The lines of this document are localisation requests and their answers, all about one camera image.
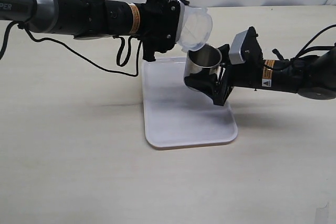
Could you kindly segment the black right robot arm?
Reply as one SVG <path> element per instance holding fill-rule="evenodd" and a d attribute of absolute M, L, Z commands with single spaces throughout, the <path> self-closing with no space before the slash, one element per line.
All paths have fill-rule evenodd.
<path fill-rule="evenodd" d="M 187 53 L 184 84 L 223 106 L 234 88 L 298 94 L 315 100 L 335 99 L 335 45 L 311 46 L 292 58 L 273 49 L 276 60 L 264 59 L 253 26 L 238 33 L 232 44 L 205 44 Z"/>

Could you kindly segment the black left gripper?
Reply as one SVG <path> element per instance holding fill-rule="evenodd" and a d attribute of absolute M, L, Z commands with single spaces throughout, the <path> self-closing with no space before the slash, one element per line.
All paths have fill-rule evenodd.
<path fill-rule="evenodd" d="M 181 0 L 189 6 L 188 0 Z M 176 45 L 173 16 L 169 0 L 146 0 L 141 5 L 140 41 L 143 46 L 143 60 L 154 61 L 155 53 L 166 53 Z"/>

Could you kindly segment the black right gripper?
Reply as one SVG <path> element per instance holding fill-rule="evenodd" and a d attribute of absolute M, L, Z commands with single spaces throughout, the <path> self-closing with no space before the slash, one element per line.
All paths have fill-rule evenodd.
<path fill-rule="evenodd" d="M 223 75 L 218 79 L 216 74 L 198 76 L 192 74 L 184 77 L 184 84 L 199 91 L 213 100 L 214 105 L 223 106 L 234 87 L 255 88 L 261 81 L 263 70 L 263 53 L 257 41 L 258 34 L 253 26 L 249 43 L 246 45 L 247 60 L 243 64 L 232 65 L 229 58 L 230 45 L 218 47 L 222 55 L 220 66 L 224 68 Z"/>

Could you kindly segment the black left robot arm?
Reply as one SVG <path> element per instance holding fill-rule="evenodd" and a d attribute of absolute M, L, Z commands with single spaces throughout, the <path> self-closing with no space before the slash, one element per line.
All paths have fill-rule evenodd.
<path fill-rule="evenodd" d="M 1 0 L 1 20 L 28 31 L 77 40 L 129 36 L 142 43 L 143 59 L 171 50 L 180 38 L 187 0 Z"/>

